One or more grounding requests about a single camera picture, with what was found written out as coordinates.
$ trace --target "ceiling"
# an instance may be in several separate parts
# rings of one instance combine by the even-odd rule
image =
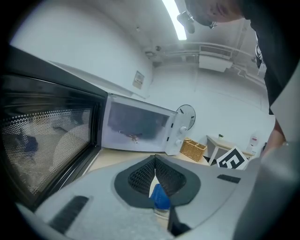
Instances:
[[[170,59],[172,54],[168,53],[176,53],[178,50],[182,52],[186,46],[191,46],[185,43],[193,43],[193,48],[199,51],[199,43],[205,42],[230,47],[231,60],[246,67],[246,72],[252,76],[257,75],[258,69],[253,62],[256,38],[248,20],[240,19],[229,23],[219,23],[214,29],[196,23],[195,33],[187,33],[187,41],[179,41],[162,0],[85,1],[117,23],[139,44],[142,51],[153,52],[155,55],[149,58],[154,63],[164,63],[169,60],[172,62]],[[186,10],[184,0],[175,1],[180,12]],[[160,46],[161,51],[156,51],[156,46]],[[195,53],[191,53],[193,58],[190,59],[196,63]],[[183,63],[186,62],[186,57],[178,59]]]

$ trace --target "white wall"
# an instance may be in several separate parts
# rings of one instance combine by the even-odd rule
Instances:
[[[11,45],[42,59],[77,68],[146,96],[152,63],[114,22],[80,0],[47,0],[23,23]],[[132,86],[136,71],[144,76]]]
[[[175,111],[184,104],[193,106],[196,121],[188,136],[202,144],[206,144],[206,135],[223,134],[246,150],[250,136],[259,131],[260,151],[275,123],[274,116],[269,116],[266,90],[236,74],[197,66],[156,68],[145,101]],[[210,157],[211,150],[205,155]]]

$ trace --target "ceiling light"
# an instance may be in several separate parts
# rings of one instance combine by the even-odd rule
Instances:
[[[173,22],[178,39],[186,40],[187,39],[186,31],[185,31],[184,27],[182,26],[182,24],[177,20],[177,16],[180,13],[179,13],[179,10],[178,10],[175,0],[162,0],[162,1],[171,17],[171,20]]]

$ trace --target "air vent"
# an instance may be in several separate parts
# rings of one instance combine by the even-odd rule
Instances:
[[[214,56],[214,57],[220,57],[220,58],[229,60],[231,58],[232,53],[230,51],[216,48],[216,47],[200,46],[200,54]]]

